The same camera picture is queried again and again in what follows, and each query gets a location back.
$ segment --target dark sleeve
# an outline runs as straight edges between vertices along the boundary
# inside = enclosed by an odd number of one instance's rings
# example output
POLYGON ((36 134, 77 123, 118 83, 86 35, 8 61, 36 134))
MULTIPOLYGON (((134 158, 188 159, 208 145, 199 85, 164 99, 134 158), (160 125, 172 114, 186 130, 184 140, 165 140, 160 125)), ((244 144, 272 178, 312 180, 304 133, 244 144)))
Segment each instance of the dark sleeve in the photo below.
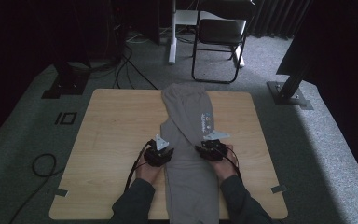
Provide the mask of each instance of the dark sleeve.
POLYGON ((269 214, 258 201, 251 197, 236 175, 224 180, 220 189, 225 197, 228 215, 233 224, 272 223, 269 214))
POLYGON ((143 179, 135 179, 129 189, 113 204, 109 224, 147 223, 155 189, 143 179))

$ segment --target gray pants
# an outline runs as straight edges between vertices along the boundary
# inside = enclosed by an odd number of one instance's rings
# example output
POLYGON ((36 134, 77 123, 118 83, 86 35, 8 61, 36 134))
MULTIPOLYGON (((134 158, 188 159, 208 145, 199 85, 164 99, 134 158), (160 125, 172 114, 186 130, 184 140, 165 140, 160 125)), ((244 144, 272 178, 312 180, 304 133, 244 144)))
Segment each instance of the gray pants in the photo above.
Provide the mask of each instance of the gray pants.
POLYGON ((175 148, 166 164, 167 210, 172 224, 219 222, 216 174, 194 146, 213 129, 213 108, 202 87, 172 84, 162 92, 169 118, 161 137, 175 148))

